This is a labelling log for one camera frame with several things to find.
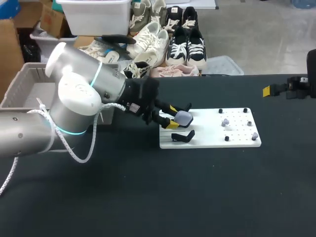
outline white sneaker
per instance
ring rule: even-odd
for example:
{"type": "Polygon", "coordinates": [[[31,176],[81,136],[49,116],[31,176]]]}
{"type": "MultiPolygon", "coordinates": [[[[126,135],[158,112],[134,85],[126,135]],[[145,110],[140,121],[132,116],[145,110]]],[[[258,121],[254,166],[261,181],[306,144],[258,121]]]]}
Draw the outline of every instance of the white sneaker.
{"type": "Polygon", "coordinates": [[[157,35],[160,31],[160,24],[156,21],[147,24],[133,39],[136,40],[135,44],[129,44],[127,46],[127,51],[129,51],[129,56],[134,59],[139,54],[146,51],[148,46],[153,40],[152,35],[157,35]]]}
{"type": "Polygon", "coordinates": [[[158,60],[154,65],[154,68],[160,66],[163,63],[164,57],[168,50],[168,43],[169,35],[166,30],[160,31],[157,36],[153,35],[152,43],[148,46],[146,52],[155,51],[157,53],[158,60]]]}
{"type": "Polygon", "coordinates": [[[158,56],[155,51],[139,54],[121,73],[126,78],[142,78],[157,62],[158,56]]]}
{"type": "Polygon", "coordinates": [[[104,52],[106,51],[106,46],[99,41],[92,41],[88,46],[82,46],[78,48],[82,52],[88,54],[89,56],[99,60],[102,63],[107,63],[104,58],[104,52]]]}

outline yellow tag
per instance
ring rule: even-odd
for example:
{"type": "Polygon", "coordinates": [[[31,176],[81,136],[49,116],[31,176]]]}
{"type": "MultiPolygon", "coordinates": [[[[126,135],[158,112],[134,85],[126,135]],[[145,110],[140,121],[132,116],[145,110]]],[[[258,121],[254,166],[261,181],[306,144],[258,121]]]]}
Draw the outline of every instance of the yellow tag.
{"type": "Polygon", "coordinates": [[[168,125],[168,127],[166,127],[166,129],[176,129],[179,126],[178,123],[170,120],[170,124],[168,125]]]}
{"type": "Polygon", "coordinates": [[[174,112],[178,112],[173,106],[170,105],[170,109],[173,110],[174,112]]]}
{"type": "Polygon", "coordinates": [[[266,97],[269,95],[270,95],[270,86],[267,86],[266,88],[263,89],[263,97],[266,97]]]}

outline pink shoe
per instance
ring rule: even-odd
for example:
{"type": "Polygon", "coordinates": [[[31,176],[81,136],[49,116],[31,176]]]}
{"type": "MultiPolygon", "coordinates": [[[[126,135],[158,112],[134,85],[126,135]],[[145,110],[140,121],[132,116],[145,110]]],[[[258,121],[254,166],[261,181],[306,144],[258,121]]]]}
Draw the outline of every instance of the pink shoe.
{"type": "Polygon", "coordinates": [[[151,76],[154,78],[197,77],[199,71],[197,66],[173,65],[165,68],[154,68],[151,70],[151,76]]]}

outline black sneaker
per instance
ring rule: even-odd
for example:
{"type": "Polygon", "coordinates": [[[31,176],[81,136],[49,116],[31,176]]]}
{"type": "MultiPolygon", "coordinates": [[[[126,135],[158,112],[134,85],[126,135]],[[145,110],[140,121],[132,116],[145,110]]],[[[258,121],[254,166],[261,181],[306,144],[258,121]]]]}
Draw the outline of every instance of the black sneaker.
{"type": "Polygon", "coordinates": [[[121,73],[126,78],[142,78],[156,64],[157,60],[158,55],[154,50],[141,53],[121,73]]]}
{"type": "Polygon", "coordinates": [[[178,27],[170,40],[168,52],[166,55],[166,64],[168,66],[186,64],[187,59],[187,36],[182,27],[178,27]]]}
{"type": "Polygon", "coordinates": [[[132,62],[121,73],[130,79],[142,78],[150,68],[150,65],[146,62],[132,62]]]}
{"type": "Polygon", "coordinates": [[[198,28],[198,13],[194,7],[189,6],[183,13],[183,28],[190,32],[193,28],[198,28]]]}
{"type": "Polygon", "coordinates": [[[178,26],[182,25],[182,8],[173,6],[167,9],[166,26],[163,28],[168,31],[171,37],[178,26]]]}
{"type": "Polygon", "coordinates": [[[206,66],[207,56],[205,42],[198,28],[193,28],[188,37],[188,60],[187,66],[197,66],[202,70],[206,66]]]}

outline gray plastic basket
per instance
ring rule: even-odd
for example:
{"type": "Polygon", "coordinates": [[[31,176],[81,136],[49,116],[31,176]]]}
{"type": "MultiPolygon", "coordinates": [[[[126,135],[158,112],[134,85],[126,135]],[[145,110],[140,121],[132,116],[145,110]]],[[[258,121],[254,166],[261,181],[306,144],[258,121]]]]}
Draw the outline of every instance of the gray plastic basket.
{"type": "MultiPolygon", "coordinates": [[[[45,75],[45,63],[26,63],[12,80],[4,99],[0,104],[0,112],[27,112],[39,109],[39,98],[49,109],[55,91],[55,82],[45,75]]],[[[111,124],[114,108],[104,110],[98,124],[111,124]]]]}
{"type": "Polygon", "coordinates": [[[40,33],[44,32],[43,29],[40,28],[40,22],[38,23],[37,27],[34,29],[34,31],[30,34],[30,38],[35,40],[40,48],[40,53],[42,55],[42,62],[47,62],[50,54],[54,50],[57,44],[60,42],[65,42],[69,45],[74,45],[77,37],[74,38],[61,38],[57,39],[54,37],[49,37],[49,35],[46,35],[46,37],[41,37],[40,33]]]}

